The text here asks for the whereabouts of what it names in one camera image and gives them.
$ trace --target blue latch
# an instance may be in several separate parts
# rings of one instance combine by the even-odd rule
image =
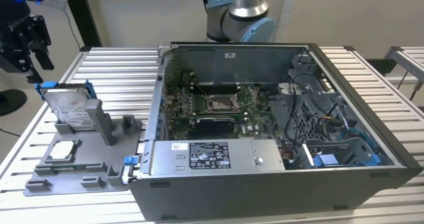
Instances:
[[[41,88],[44,89],[52,89],[52,88],[56,88],[57,87],[57,82],[56,81],[45,81],[42,84],[41,84]]]
[[[125,166],[136,166],[138,164],[138,156],[126,156],[124,159]]]

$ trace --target motherboard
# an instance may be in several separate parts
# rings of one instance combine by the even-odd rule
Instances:
[[[170,140],[282,139],[268,94],[260,85],[170,86],[166,120]]]

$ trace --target slotted aluminum surface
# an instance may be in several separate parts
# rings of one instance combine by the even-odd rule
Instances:
[[[393,59],[424,82],[424,47],[392,47],[385,58]]]
[[[322,47],[322,50],[385,125],[393,131],[397,139],[424,166],[424,118],[421,112],[356,52],[346,51],[342,47]],[[156,68],[156,49],[93,48],[89,53],[78,54],[61,81],[82,82],[89,78],[98,97],[104,101],[105,111],[113,117],[134,114],[145,122]],[[52,140],[54,121],[56,117],[44,104],[1,163],[0,222],[144,222],[142,214],[129,191],[24,197],[21,190]],[[142,150],[142,146],[141,140],[138,150]],[[401,188],[378,192],[353,211],[186,223],[393,224],[408,222],[424,223],[422,173]]]

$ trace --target metal frame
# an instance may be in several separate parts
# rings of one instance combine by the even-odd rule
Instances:
[[[384,58],[393,59],[424,82],[424,47],[392,47]]]
[[[346,51],[342,47],[321,47],[321,49],[402,146],[420,165],[424,166],[422,113],[354,51]],[[136,51],[140,52],[141,49],[93,48],[89,53],[80,53],[61,81],[81,82],[85,78],[96,80],[96,91],[101,91],[100,96],[105,100],[104,104],[109,112],[118,116],[125,111],[146,119],[146,115],[142,113],[149,113],[148,109],[140,111],[140,106],[149,104],[150,97],[148,92],[142,93],[141,91],[145,87],[142,84],[148,84],[148,86],[153,84],[156,75],[148,74],[156,73],[150,72],[149,67],[157,66],[157,63],[154,58],[140,58],[144,55],[137,54]],[[154,55],[156,53],[145,53],[145,56]],[[121,100],[118,103],[112,101],[116,98]],[[25,177],[30,176],[25,172],[30,172],[30,166],[37,163],[37,155],[42,154],[42,149],[40,149],[42,146],[37,146],[36,143],[48,144],[50,142],[50,134],[54,132],[50,124],[54,120],[53,113],[46,109],[46,105],[42,105],[0,165],[0,190],[2,190],[0,192],[0,221],[6,223],[10,220],[17,223],[56,223],[62,221],[65,217],[66,222],[73,223],[144,222],[142,214],[129,191],[30,198],[22,196],[21,186],[25,183]],[[144,142],[141,141],[138,152],[142,150]],[[16,173],[12,176],[12,171],[22,171],[24,173]],[[353,211],[209,220],[205,222],[209,224],[229,222],[234,224],[422,223],[422,200],[424,172],[401,188],[380,191]]]

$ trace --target screw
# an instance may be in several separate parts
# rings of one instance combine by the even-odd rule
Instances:
[[[261,157],[254,157],[254,164],[261,165],[264,163],[264,159]]]

